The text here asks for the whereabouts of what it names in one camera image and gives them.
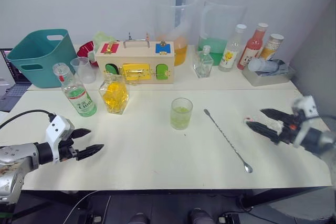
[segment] laptop keyboard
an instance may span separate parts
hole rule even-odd
[[[7,91],[7,96],[10,97],[21,97],[29,88],[29,85],[16,84]]]

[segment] small glass bottle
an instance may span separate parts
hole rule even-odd
[[[259,57],[265,60],[271,60],[283,40],[284,37],[281,34],[271,34]]]
[[[218,65],[220,71],[229,72],[232,69],[233,63],[239,53],[240,43],[245,30],[246,26],[243,24],[236,26],[236,30],[227,42],[223,57]]]
[[[263,37],[267,30],[268,25],[265,23],[259,23],[256,31],[254,32],[251,39],[246,43],[244,52],[238,62],[237,67],[243,70],[246,65],[250,62],[252,58],[256,58],[259,50],[262,47]]]
[[[96,104],[92,101],[83,83],[77,80],[65,63],[57,63],[52,67],[54,74],[62,84],[62,91],[75,107],[77,112],[84,117],[92,116],[97,111]]]
[[[193,67],[197,77],[205,78],[210,76],[214,60],[210,55],[211,47],[209,45],[203,46],[203,50],[195,54],[193,59]]]

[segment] white table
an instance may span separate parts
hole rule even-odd
[[[175,68],[174,84],[130,86],[130,101],[123,115],[109,114],[97,91],[102,82],[86,85],[98,106],[89,118],[80,117],[59,88],[31,87],[8,117],[31,109],[44,109],[70,119],[76,128],[92,133],[75,140],[82,150],[104,144],[94,156],[76,162],[45,164],[25,178],[25,190],[155,190],[155,189],[248,189],[311,188],[331,186],[326,164],[303,148],[280,143],[253,132],[243,118],[274,124],[260,109],[291,113],[301,97],[291,83],[253,87],[238,69],[229,73],[213,68],[211,77],[198,79],[186,63]],[[171,128],[170,104],[186,97],[194,109],[189,127]],[[229,144],[203,109],[211,112],[242,157],[253,167],[245,172]],[[1,145],[43,142],[48,117],[27,114],[0,131]],[[327,130],[320,120],[315,127]]]

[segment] floor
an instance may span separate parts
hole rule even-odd
[[[143,212],[151,219],[151,224],[187,224],[187,213],[195,207],[206,210],[218,223],[218,216],[224,212],[239,211],[235,203],[235,194],[228,192],[222,195],[214,194],[178,194],[178,195],[111,195],[107,208],[105,224],[127,224],[130,217]],[[95,213],[103,216],[109,195],[92,195],[90,201]],[[22,194],[16,207],[16,212],[40,204],[44,201]],[[14,224],[62,224],[71,210],[70,206],[54,204],[53,206],[30,214],[14,221]],[[76,209],[67,224],[77,224],[82,210]],[[266,218],[278,224],[318,224],[326,220],[306,221],[288,217],[269,206],[256,207],[252,214]],[[239,214],[242,224],[270,223],[249,214]]]

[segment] green liquid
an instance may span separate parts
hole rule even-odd
[[[188,127],[191,111],[185,107],[176,107],[171,111],[170,124],[177,130],[184,130]]]
[[[227,40],[225,39],[214,39],[214,38],[208,38],[208,39],[202,39],[199,38],[198,42],[198,50],[202,51],[203,46],[209,45],[211,46],[211,52],[210,55],[214,60],[214,66],[218,66],[221,62],[220,60],[223,57],[224,49],[226,47]]]
[[[77,87],[76,89],[65,91],[65,95],[67,96],[67,98],[73,98],[81,95],[84,91],[85,91],[84,87]],[[84,94],[78,99],[69,99],[69,101],[71,102],[73,107],[75,107],[78,114],[80,114],[85,118],[92,116],[97,111],[97,106],[92,101],[88,92],[86,92],[86,94]]]

